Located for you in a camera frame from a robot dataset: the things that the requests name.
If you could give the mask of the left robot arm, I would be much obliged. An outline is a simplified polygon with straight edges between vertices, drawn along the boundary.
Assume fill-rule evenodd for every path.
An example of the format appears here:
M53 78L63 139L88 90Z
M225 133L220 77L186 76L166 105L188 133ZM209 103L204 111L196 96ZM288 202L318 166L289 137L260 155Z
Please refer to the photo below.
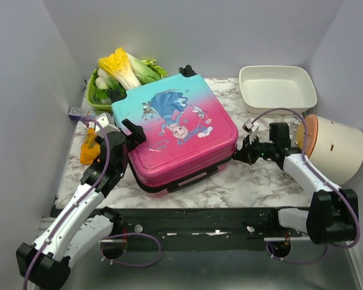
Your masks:
M100 154L84 171L73 197L50 227L32 244L22 243L16 251L19 272L24 278L23 289L29 283L42 289L60 289L67 281L73 254L67 249L91 212L108 196L123 178L128 154L146 141L141 126L124 119L129 134L118 128L107 129L100 119L84 117L87 126L99 128L96 142Z

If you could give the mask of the pink and teal kids suitcase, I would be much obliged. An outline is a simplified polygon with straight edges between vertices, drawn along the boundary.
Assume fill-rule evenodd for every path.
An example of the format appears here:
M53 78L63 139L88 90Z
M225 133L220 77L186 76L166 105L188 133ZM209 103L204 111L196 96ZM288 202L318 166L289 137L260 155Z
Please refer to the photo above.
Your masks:
M129 153L139 187L165 195L226 167L237 149L238 128L204 78L190 65L179 73L130 89L111 105L116 125L140 126L146 141Z

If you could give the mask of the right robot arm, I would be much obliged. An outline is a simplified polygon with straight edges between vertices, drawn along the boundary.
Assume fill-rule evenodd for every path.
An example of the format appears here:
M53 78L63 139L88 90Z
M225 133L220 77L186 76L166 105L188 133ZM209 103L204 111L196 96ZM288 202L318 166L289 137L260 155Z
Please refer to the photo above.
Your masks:
M330 243L337 247L353 247L360 237L358 197L351 189L344 190L329 181L303 155L298 147L291 145L287 123L271 123L269 141L258 138L258 125L248 121L243 126L247 137L233 159L253 165L262 158L274 162L289 174L312 196L308 209L289 207L280 209L278 215L266 222L267 232L281 236L288 228L308 235L319 245Z

